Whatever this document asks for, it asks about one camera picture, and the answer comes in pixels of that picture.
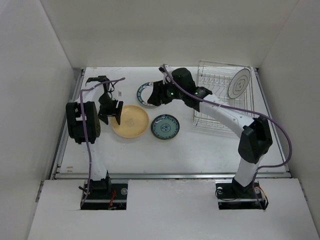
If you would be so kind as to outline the white blue rimmed plate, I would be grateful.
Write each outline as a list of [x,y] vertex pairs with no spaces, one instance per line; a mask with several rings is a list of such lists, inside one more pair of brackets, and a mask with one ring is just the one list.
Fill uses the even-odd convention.
[[154,86],[153,82],[146,82],[146,83],[143,83],[136,91],[136,98],[138,102],[141,104],[141,106],[145,108],[156,108],[154,104],[147,102],[147,96],[145,95],[146,89],[152,90],[153,86]]

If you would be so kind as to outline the dark green patterned plate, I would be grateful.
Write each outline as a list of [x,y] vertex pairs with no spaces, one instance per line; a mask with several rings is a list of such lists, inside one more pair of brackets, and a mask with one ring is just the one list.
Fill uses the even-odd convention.
[[170,114],[161,114],[152,121],[150,130],[159,140],[171,140],[179,133],[180,123]]

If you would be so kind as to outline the metal wire dish rack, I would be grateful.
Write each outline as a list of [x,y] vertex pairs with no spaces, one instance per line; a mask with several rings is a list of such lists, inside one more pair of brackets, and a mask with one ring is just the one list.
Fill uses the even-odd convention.
[[[241,96],[231,99],[228,96],[230,82],[234,75],[244,68],[250,70],[250,82]],[[253,68],[251,66],[209,60],[200,60],[198,62],[196,85],[212,91],[224,105],[253,111],[255,106],[252,81]]]

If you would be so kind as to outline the grey white lined plate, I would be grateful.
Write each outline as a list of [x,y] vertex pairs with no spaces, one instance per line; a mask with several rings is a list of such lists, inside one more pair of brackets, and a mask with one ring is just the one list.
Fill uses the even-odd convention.
[[227,92],[228,97],[230,99],[237,99],[240,97],[247,89],[250,80],[251,72],[248,68],[243,68],[238,71],[230,81]]

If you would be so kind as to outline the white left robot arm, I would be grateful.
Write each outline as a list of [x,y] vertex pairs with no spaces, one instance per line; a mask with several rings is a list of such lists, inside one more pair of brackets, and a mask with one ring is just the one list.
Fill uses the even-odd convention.
[[125,78],[110,80],[105,75],[90,77],[77,100],[65,106],[68,135],[78,145],[85,146],[89,170],[87,183],[81,190],[89,195],[107,198],[112,183],[107,167],[97,155],[94,144],[101,135],[102,124],[110,125],[121,137],[133,139],[141,136],[149,125],[147,112],[136,105],[125,105],[113,96],[117,83]]

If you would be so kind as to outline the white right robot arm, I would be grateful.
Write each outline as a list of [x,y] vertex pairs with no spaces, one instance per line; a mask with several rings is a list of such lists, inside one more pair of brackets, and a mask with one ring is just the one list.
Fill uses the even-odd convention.
[[254,187],[260,162],[273,144],[268,119],[265,116],[248,116],[235,107],[225,105],[210,90],[196,86],[185,67],[172,69],[163,64],[159,71],[163,74],[159,94],[161,103],[181,100],[189,108],[214,118],[239,137],[238,153],[241,159],[231,190],[235,196],[243,197]]

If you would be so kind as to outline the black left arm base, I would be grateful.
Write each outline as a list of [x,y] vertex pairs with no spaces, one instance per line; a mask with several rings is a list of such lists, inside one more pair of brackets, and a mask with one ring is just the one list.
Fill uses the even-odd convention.
[[122,211],[127,209],[127,182],[113,182],[110,190],[94,189],[94,186],[90,186],[90,192],[84,203],[82,202],[86,197],[87,184],[79,187],[83,191],[80,201],[81,210]]

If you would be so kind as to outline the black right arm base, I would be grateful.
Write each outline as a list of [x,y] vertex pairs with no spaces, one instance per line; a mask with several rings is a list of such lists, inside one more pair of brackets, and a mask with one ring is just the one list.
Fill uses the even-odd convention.
[[231,182],[218,182],[215,187],[219,210],[266,210],[269,206],[268,197],[258,182],[244,193],[236,193]]

